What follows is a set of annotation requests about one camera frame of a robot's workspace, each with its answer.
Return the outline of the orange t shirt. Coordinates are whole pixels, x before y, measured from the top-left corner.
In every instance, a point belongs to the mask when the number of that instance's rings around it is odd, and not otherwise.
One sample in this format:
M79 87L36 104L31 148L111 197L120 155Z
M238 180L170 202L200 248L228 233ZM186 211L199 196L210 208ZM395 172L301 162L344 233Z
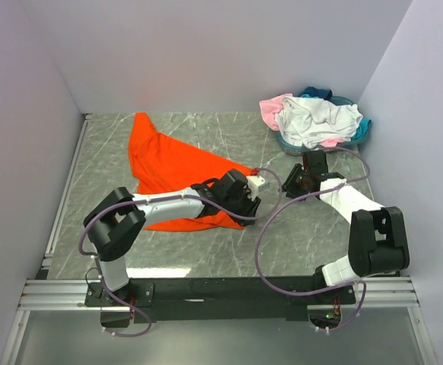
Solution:
M174 192L209 179L221 179L235 169L245 176L251 168L158 132L147 113L136 113L128 146L132 175L141 195ZM200 218L180 218L151 224L146 230L196 232L213 228L242 230L225 212Z

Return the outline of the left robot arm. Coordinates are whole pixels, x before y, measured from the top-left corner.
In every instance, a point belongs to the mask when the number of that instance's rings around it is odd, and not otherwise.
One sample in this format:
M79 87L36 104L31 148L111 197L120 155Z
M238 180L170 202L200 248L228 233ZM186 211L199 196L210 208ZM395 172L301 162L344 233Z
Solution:
M122 305L130 295L125 255L141 230L177 219L214 217L220 212L245 227L256 220L259 194L267 186L268 181L259 175L245 176L232 169L219 179L174 192L140 195L125 187L114 189L84 219L80 252L87 255L83 242L88 239L104 282L104 298L114 306Z

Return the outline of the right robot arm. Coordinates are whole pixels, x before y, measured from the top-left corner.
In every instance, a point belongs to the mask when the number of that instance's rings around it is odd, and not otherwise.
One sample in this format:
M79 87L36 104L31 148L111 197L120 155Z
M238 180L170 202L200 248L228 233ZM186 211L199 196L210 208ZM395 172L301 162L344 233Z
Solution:
M293 166L282 191L288 198L313 193L350 226L347 253L315 270L312 294L318 302L331 302L340 284L409 267L403 212L374 202L351 186L341 173L331 172L324 151L303 153L302 162Z

